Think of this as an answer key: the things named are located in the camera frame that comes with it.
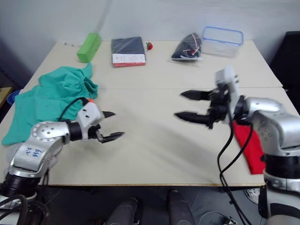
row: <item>green cloth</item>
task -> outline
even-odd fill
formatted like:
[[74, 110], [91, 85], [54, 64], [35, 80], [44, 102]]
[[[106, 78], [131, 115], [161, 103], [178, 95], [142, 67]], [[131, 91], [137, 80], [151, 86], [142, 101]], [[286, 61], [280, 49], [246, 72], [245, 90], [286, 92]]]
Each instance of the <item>green cloth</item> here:
[[[90, 78], [92, 66], [83, 69], [60, 67], [39, 78], [40, 85], [15, 97], [15, 115], [2, 144], [24, 142], [29, 138], [33, 125], [42, 121], [58, 121], [66, 106], [78, 97], [96, 98], [98, 85]], [[82, 108], [76, 101], [63, 116], [74, 120]]]

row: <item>black cable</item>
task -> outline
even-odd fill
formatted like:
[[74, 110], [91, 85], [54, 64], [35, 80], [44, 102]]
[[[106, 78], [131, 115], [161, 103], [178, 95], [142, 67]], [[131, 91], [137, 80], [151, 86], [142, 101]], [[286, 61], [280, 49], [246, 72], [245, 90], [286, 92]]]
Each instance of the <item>black cable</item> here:
[[78, 100], [82, 100], [83, 104], [85, 104], [86, 101], [88, 101], [85, 97], [78, 97], [78, 98], [74, 99], [74, 100], [73, 100], [71, 103], [69, 103], [69, 104], [67, 105], [67, 107], [62, 111], [62, 113], [61, 113], [61, 115], [60, 115], [58, 121], [61, 121], [63, 115], [66, 113], [66, 111], [68, 110], [68, 108], [69, 108], [71, 105], [73, 105], [73, 104], [74, 104], [76, 101], [78, 101]]
[[[229, 105], [227, 104], [227, 111], [230, 112], [230, 107]], [[232, 123], [232, 117], [231, 117], [231, 114], [228, 113], [228, 117], [229, 117], [229, 127], [230, 127], [230, 135], [229, 135], [229, 138], [226, 142], [226, 144], [224, 145], [224, 147], [221, 149], [221, 151], [219, 152], [219, 154], [217, 155], [217, 166], [219, 168], [219, 171], [221, 172], [221, 165], [220, 165], [220, 158], [221, 158], [221, 155], [223, 154], [223, 152], [227, 149], [227, 147], [230, 145], [231, 141], [233, 140], [233, 134], [234, 134], [234, 131], [233, 131], [233, 123]]]
[[[2, 202], [0, 202], [0, 206], [2, 205], [5, 205], [6, 203], [9, 203], [13, 200], [16, 200], [16, 199], [19, 199], [20, 200], [20, 214], [19, 214], [19, 218], [18, 218], [18, 222], [17, 222], [17, 225], [24, 225], [25, 222], [26, 222], [26, 214], [27, 214], [27, 207], [28, 207], [28, 202], [27, 202], [27, 199], [25, 196], [23, 195], [14, 195], [14, 196], [11, 196], [5, 200], [3, 200]], [[12, 208], [9, 210], [8, 213], [6, 213], [6, 216], [8, 216], [9, 214], [13, 213], [16, 209], [15, 208]]]
[[47, 208], [47, 206], [45, 206], [43, 203], [38, 202], [38, 201], [30, 202], [30, 207], [32, 207], [32, 206], [35, 206], [35, 207], [39, 208], [41, 210], [41, 212], [43, 213], [43, 218], [41, 218], [40, 225], [48, 224], [49, 219], [50, 219], [50, 211]]
[[0, 221], [3, 220], [3, 219], [4, 219], [5, 217], [7, 217], [8, 215], [10, 215], [11, 213], [18, 211], [20, 208], [21, 208], [21, 206], [20, 206], [20, 205], [17, 205], [17, 206], [15, 206], [15, 207], [13, 207], [12, 209], [7, 210], [5, 213], [3, 213], [3, 214], [0, 216]]
[[44, 177], [43, 177], [43, 181], [42, 181], [42, 185], [46, 185], [48, 186], [49, 184], [49, 169], [46, 170]]
[[208, 212], [204, 213], [204, 214], [200, 217], [199, 222], [197, 223], [197, 225], [200, 225], [200, 223], [201, 223], [203, 217], [205, 217], [207, 214], [212, 213], [212, 212], [215, 212], [215, 213], [220, 214], [220, 215], [223, 216], [224, 219], [226, 219], [226, 220], [229, 219], [229, 218], [228, 218], [227, 216], [225, 216], [223, 213], [218, 212], [218, 211], [211, 210], [211, 211], [208, 211]]
[[229, 117], [229, 127], [230, 127], [230, 136], [228, 138], [228, 141], [226, 142], [226, 144], [224, 145], [224, 147], [222, 148], [222, 150], [219, 152], [218, 156], [217, 156], [217, 165], [218, 165], [218, 168], [219, 168], [219, 171], [220, 171], [220, 180], [221, 180], [221, 183], [222, 183], [222, 186], [225, 190], [225, 192], [228, 194], [230, 200], [231, 200], [231, 204], [234, 205], [243, 225], [246, 225], [244, 219], [246, 220], [246, 222], [249, 224], [249, 225], [252, 225], [250, 223], [250, 221], [248, 220], [248, 218], [245, 216], [244, 212], [241, 210], [241, 208], [239, 207], [239, 205], [237, 204], [231, 190], [230, 190], [230, 187], [228, 186], [227, 182], [226, 182], [226, 179], [225, 177], [223, 176], [223, 173], [238, 159], [238, 157], [242, 154], [242, 152], [244, 151], [244, 149], [246, 148], [247, 144], [248, 144], [248, 140], [250, 140], [251, 136], [252, 135], [252, 131], [253, 131], [253, 126], [251, 126], [251, 130], [250, 130], [250, 133], [249, 133], [249, 136], [248, 136], [248, 139], [246, 141], [246, 143], [244, 144], [244, 146], [242, 147], [242, 149], [240, 150], [240, 152], [238, 153], [238, 155], [234, 158], [234, 160], [225, 168], [225, 170], [221, 170], [221, 166], [220, 166], [220, 157], [221, 155], [223, 154], [223, 152], [226, 150], [226, 148], [229, 146], [230, 142], [232, 141], [233, 139], [233, 134], [234, 134], [234, 128], [233, 128], [233, 119], [232, 119], [232, 116], [230, 114], [230, 107], [229, 107], [229, 103], [227, 103], [227, 111], [229, 112], [228, 113], [228, 117]]
[[251, 137], [253, 134], [253, 124], [250, 124], [250, 132], [248, 134], [248, 138], [246, 140], [246, 142], [244, 143], [243, 147], [240, 149], [239, 153], [236, 155], [236, 157], [221, 171], [220, 173], [220, 178], [221, 176], [223, 176], [223, 173], [229, 169], [230, 166], [232, 166], [235, 161], [241, 156], [241, 154], [244, 152], [245, 148], [247, 147], [247, 145], [249, 144]]

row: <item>plastic container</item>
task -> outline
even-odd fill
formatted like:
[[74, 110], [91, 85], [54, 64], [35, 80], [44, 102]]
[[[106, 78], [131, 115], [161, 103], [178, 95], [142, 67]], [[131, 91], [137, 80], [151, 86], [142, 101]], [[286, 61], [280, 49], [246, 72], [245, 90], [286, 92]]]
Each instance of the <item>plastic container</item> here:
[[218, 27], [205, 27], [202, 35], [202, 52], [234, 57], [244, 43], [243, 32]]
[[6, 101], [7, 101], [10, 105], [12, 105], [12, 104], [15, 102], [15, 97], [20, 93], [20, 91], [21, 91], [21, 90], [16, 90], [16, 91], [14, 91], [13, 93], [11, 93], [11, 94], [7, 97]]

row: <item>white wall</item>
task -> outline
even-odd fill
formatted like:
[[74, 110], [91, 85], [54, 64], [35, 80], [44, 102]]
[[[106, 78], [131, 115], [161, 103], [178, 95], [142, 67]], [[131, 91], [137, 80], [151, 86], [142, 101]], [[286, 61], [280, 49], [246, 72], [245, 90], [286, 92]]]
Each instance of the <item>white wall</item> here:
[[79, 44], [99, 30], [104, 40], [181, 40], [205, 26], [241, 30], [270, 62], [285, 32], [300, 30], [300, 0], [0, 0], [0, 18], [2, 43], [29, 75], [55, 41]]

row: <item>green sponge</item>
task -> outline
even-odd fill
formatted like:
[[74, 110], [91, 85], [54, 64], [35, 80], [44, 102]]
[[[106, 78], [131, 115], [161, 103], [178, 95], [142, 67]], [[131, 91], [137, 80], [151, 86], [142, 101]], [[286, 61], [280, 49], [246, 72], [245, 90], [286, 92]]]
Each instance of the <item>green sponge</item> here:
[[80, 62], [91, 62], [101, 43], [99, 34], [90, 33], [77, 52]]

